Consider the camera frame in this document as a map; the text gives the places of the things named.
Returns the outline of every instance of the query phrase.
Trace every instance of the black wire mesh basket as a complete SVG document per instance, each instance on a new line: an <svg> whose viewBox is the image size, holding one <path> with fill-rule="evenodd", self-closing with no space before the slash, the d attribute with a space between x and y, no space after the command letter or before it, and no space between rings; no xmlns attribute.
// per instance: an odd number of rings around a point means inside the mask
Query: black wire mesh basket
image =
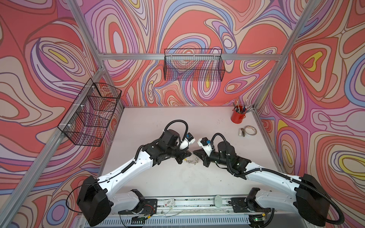
<svg viewBox="0 0 365 228"><path fill-rule="evenodd" d="M92 83L62 132L75 145L101 146L121 94L114 86Z"/></svg>
<svg viewBox="0 0 365 228"><path fill-rule="evenodd" d="M166 81L222 81L222 49L165 49Z"/></svg>

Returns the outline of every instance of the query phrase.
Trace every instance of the pen holder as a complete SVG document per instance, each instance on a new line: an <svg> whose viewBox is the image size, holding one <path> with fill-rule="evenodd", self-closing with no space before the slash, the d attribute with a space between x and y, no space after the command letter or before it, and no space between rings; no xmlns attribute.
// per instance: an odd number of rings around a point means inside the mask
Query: pen holder
<svg viewBox="0 0 365 228"><path fill-rule="evenodd" d="M242 123L243 118L246 117L246 113L240 114L240 113L236 112L235 109L233 109L232 111L233 111L233 113L232 113L232 116L231 116L231 121L236 123L236 124Z"/></svg>

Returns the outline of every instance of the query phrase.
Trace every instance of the roll of tape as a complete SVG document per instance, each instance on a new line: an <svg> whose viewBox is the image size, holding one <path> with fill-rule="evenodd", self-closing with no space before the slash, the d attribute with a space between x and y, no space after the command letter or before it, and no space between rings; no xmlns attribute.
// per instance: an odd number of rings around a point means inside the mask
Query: roll of tape
<svg viewBox="0 0 365 228"><path fill-rule="evenodd" d="M256 128L248 125L248 126L245 126L245 133L248 135L256 135L257 130L256 130Z"/></svg>

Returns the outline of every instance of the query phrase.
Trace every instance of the black mounting plate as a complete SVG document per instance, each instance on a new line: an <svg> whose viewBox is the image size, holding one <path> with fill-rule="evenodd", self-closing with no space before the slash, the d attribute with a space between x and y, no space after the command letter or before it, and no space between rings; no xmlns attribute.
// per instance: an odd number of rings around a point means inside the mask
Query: black mounting plate
<svg viewBox="0 0 365 228"><path fill-rule="evenodd" d="M246 199L245 197L231 198L231 201L234 203L234 205L232 206L234 213L252 212L251 210L246 208L247 204L245 202L245 199ZM265 208L265 211L263 208L256 208L256 210L255 210L255 212L265 212L265 213L270 212L270 211L271 211L270 208Z"/></svg>
<svg viewBox="0 0 365 228"><path fill-rule="evenodd" d="M156 210L157 210L157 199L145 199L144 201L145 205L151 205L154 209L154 211L151 211L151 207L150 206L145 206L143 207L142 211L138 214L134 214L132 211L130 210L122 210L119 211L118 214L119 215L154 215L156 214Z"/></svg>

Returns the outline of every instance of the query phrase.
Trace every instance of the aluminum frame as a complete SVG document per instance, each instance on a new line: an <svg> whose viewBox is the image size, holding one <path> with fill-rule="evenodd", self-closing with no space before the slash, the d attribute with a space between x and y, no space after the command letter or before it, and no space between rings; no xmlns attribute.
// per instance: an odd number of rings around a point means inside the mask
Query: aluminum frame
<svg viewBox="0 0 365 228"><path fill-rule="evenodd" d="M104 60L114 59L114 60L128 60L128 59L140 59L140 60L163 60L164 55L163 54L104 54L100 53L92 36L91 33L86 25L85 18L80 10L80 7L77 5L76 0L67 0L67 3L70 7L70 10L75 18L76 23L79 25L79 28L81 30L81 36L86 42L86 45L90 48L90 51L97 62L97 65L99 67L98 71L94 74L93 80L99 82L103 74L105 75L104 79L105 81L110 84L113 84L113 80L109 74L109 72L106 70ZM297 40L300 32L302 31L304 25L308 21L309 17L311 16L313 10L319 3L319 0L308 0L307 5L305 6L302 15L300 16L297 24L295 25L289 39L287 40L287 43L285 44L285 47L281 54L222 54L223 60L276 60L278 61L270 75L268 76L267 80L265 81L262 89L260 90L259 95L254 101L254 104L259 104L263 99L267 91L269 90L272 81L275 79L276 75L278 74L280 68L285 62L286 57L289 54L290 49L294 46L295 41ZM78 104L82 101L83 96L85 96L86 93L82 93L79 98L75 101L75 104ZM118 103L120 106L122 113L123 113L123 105L121 102ZM67 117L64 118L64 121L68 121L68 119L72 116L71 113L75 112L76 108L70 109L70 111L66 114ZM262 123L260 121L260 117L258 116L257 112L254 111L254 116L256 119L256 122L258 123L260 130L263 130ZM14 189L13 193L9 196L5 204L0 209L0 227L7 227L8 224L12 222L15 215L19 211L20 207L23 205L25 199L27 198L28 194L34 187L35 183L38 181L38 178L42 174L44 168L47 166L48 162L52 158L54 152L57 150L58 146L60 145L62 139L64 138L64 134L56 129L51 138L48 140L45 147L42 149L42 151L39 153L37 158L34 160L31 167L28 169L26 174L23 176L20 183L17 185L17 187ZM264 136L264 139L266 141L266 144L269 143L268 147L270 149L270 152L273 156L274 161L278 160L277 155L274 156L272 153L273 146L271 145L271 142L268 141L268 136Z"/></svg>

